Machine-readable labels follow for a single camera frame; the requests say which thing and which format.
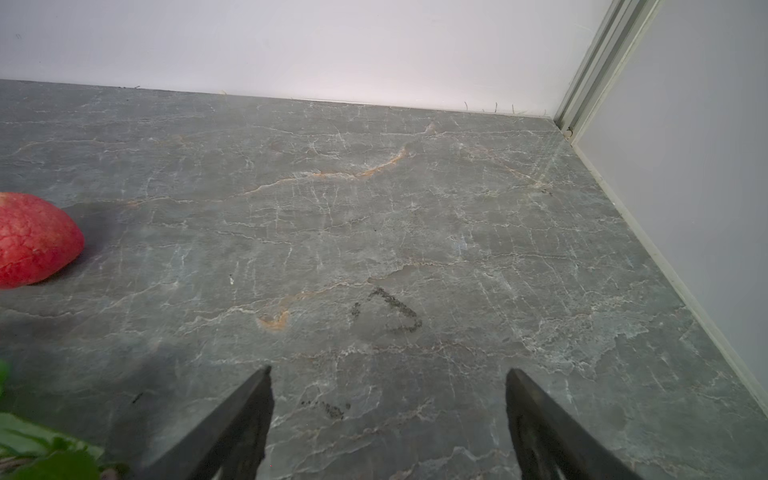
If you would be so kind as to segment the red fake apple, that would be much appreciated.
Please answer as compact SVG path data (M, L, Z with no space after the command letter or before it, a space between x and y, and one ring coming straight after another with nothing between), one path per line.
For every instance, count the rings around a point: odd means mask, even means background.
M63 210L30 194L1 194L1 288L41 282L74 261L85 238Z

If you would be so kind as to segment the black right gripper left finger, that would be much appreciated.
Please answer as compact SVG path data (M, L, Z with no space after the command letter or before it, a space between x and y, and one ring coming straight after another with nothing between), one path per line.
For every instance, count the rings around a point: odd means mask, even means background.
M267 365L251 375L181 441L135 479L254 479L274 411Z

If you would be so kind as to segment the dark purple fake grapes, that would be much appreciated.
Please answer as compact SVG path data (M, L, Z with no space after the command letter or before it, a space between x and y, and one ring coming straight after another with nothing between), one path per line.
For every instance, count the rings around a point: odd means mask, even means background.
M10 412L1 413L3 479L126 479L130 468L104 449Z

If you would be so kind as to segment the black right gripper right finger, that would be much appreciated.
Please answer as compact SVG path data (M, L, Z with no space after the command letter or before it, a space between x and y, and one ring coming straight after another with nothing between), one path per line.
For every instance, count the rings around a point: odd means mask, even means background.
M523 479L637 479L523 370L505 381L508 428Z

